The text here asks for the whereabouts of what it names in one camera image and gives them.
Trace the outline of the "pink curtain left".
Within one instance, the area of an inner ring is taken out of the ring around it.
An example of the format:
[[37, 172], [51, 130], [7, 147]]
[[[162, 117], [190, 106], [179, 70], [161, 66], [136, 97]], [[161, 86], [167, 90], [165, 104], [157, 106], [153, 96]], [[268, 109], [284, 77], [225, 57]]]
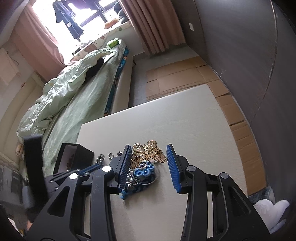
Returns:
[[46, 81], [57, 77], [66, 67], [56, 38], [42, 24], [31, 3], [20, 14], [12, 30], [11, 40], [25, 60]]

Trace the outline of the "gold butterfly brooch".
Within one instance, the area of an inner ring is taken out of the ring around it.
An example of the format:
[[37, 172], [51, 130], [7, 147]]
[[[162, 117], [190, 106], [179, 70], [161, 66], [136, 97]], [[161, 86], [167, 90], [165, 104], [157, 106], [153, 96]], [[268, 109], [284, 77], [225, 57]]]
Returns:
[[152, 159], [158, 163], [165, 163], [168, 159], [155, 140], [150, 140], [146, 144], [136, 143], [132, 146], [132, 158], [130, 168], [135, 169], [145, 160]]

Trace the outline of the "black item on bed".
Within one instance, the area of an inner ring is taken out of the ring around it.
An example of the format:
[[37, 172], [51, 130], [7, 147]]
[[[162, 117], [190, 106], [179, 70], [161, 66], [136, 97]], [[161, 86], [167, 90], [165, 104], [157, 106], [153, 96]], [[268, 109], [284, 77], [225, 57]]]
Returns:
[[88, 82], [93, 76], [95, 76], [103, 64], [104, 64], [104, 59], [99, 58], [96, 64], [87, 70], [86, 76], [85, 76], [85, 82]]

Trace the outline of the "white slipper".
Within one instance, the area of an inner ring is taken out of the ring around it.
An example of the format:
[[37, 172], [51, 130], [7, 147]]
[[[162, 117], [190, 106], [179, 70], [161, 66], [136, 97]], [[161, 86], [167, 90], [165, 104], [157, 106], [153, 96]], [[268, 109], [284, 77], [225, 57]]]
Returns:
[[278, 231], [286, 223], [286, 219], [282, 221], [280, 221], [280, 219], [289, 206], [290, 203], [287, 200], [281, 200], [273, 204], [268, 199], [259, 200], [253, 205], [270, 234]]

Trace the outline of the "beige headboard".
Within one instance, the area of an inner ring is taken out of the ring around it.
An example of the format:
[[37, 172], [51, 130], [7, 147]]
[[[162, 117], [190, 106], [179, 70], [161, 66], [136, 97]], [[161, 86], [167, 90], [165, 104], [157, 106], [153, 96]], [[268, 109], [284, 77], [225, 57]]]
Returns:
[[19, 144], [16, 130], [24, 114], [42, 95], [43, 87], [44, 82], [39, 75], [33, 73], [13, 98], [1, 119], [1, 161], [16, 170], [19, 169], [20, 162], [16, 155]]

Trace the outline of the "beige bed base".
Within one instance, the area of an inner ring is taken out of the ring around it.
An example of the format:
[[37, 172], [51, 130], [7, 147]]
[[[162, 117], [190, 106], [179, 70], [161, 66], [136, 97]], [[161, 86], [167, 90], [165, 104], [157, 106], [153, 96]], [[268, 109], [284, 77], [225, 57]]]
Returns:
[[126, 58], [125, 66], [118, 79], [118, 85], [115, 90], [110, 114], [117, 113], [128, 108], [132, 68], [133, 57], [132, 54], [129, 53]]

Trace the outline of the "black jewelry box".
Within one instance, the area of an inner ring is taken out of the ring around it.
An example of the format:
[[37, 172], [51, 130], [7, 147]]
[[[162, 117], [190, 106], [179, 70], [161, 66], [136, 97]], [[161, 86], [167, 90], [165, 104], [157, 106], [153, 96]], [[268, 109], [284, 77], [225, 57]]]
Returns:
[[80, 144], [62, 143], [53, 173], [84, 169], [92, 165], [94, 153]]

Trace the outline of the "dark wardrobe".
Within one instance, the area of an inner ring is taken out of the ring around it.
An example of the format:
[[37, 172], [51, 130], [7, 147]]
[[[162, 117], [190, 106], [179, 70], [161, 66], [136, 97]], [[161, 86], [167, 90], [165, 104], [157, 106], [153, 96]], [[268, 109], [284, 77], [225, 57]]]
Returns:
[[283, 1], [174, 1], [188, 44], [226, 84], [257, 140], [267, 181], [295, 194], [295, 24]]

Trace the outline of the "light green duvet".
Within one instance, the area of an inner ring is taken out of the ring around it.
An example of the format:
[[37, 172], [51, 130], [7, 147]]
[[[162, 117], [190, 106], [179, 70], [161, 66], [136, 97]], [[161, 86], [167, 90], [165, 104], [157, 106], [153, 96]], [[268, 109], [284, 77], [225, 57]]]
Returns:
[[22, 117], [16, 135], [23, 144], [24, 138], [36, 134], [43, 134], [48, 128], [52, 118], [69, 104], [85, 82], [86, 73], [94, 67], [99, 59], [105, 56], [114, 56], [114, 52], [99, 49], [87, 54], [83, 59], [69, 66], [64, 73], [51, 79], [45, 84], [43, 94]]

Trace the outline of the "pink curtain right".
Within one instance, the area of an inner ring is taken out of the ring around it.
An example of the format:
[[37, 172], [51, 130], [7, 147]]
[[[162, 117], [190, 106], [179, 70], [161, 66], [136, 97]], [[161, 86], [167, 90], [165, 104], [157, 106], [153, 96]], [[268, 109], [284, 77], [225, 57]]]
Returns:
[[119, 1], [146, 54], [184, 44], [183, 30], [171, 1]]

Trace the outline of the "green box on bed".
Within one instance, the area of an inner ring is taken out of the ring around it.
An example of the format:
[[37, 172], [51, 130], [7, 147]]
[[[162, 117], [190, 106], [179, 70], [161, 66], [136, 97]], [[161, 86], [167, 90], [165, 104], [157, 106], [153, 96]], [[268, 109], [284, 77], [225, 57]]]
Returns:
[[110, 49], [114, 48], [115, 46], [119, 45], [119, 40], [118, 39], [114, 39], [113, 41], [110, 41], [108, 44], [108, 47]]

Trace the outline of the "green bed blanket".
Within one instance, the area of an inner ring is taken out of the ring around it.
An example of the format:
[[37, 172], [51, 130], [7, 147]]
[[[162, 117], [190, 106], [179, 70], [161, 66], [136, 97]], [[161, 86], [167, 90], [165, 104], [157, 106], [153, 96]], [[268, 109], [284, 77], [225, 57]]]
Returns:
[[111, 51], [114, 56], [105, 56], [97, 74], [80, 87], [43, 134], [43, 172], [46, 176], [53, 174], [62, 143], [75, 144], [83, 124], [110, 114], [118, 79], [130, 53], [123, 40], [119, 40], [119, 45]]

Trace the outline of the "floral window seat cushion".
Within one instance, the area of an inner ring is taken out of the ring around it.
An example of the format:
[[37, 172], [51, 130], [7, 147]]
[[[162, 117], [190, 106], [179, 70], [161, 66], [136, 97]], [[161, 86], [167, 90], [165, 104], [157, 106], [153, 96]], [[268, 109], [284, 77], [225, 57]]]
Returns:
[[80, 47], [80, 50], [73, 55], [71, 61], [78, 61], [93, 50], [103, 48], [106, 45], [108, 37], [130, 27], [132, 27], [132, 25], [130, 21], [127, 21], [125, 23], [118, 22], [111, 28], [104, 29], [103, 34], [98, 36], [95, 40], [90, 40], [89, 42], [83, 43]]

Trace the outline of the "white wall socket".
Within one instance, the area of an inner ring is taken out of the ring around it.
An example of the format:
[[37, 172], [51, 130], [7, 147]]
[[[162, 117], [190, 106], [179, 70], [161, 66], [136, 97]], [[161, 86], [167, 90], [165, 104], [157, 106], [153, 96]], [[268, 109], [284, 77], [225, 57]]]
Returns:
[[189, 23], [189, 28], [190, 28], [191, 31], [194, 31], [194, 26], [193, 26], [192, 23]]

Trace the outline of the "flattened cardboard sheets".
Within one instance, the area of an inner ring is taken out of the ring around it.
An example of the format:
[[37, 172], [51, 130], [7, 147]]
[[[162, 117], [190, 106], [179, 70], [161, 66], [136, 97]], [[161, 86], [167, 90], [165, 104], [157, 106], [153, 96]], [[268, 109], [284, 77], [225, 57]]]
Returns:
[[246, 194], [267, 186], [253, 132], [229, 90], [199, 56], [147, 71], [147, 100], [163, 105], [170, 141], [205, 172], [228, 172]]

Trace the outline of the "pink curtain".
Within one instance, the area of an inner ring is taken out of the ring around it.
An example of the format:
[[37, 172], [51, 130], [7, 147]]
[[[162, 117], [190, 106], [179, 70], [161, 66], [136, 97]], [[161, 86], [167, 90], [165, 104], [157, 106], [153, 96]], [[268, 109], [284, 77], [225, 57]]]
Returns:
[[20, 14], [12, 30], [11, 40], [25, 60], [46, 81], [57, 77], [66, 67], [56, 38], [42, 24], [31, 3]]
[[146, 54], [184, 44], [183, 30], [171, 1], [119, 1]]

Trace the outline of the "hanging dark clothes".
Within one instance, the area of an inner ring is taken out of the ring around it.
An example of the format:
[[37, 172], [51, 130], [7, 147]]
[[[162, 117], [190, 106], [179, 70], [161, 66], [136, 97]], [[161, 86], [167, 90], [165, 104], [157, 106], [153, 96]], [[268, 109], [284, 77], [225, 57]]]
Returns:
[[72, 37], [75, 40], [79, 39], [84, 31], [80, 25], [75, 22], [73, 13], [66, 8], [62, 1], [54, 1], [52, 5], [55, 12], [56, 23], [63, 22]]

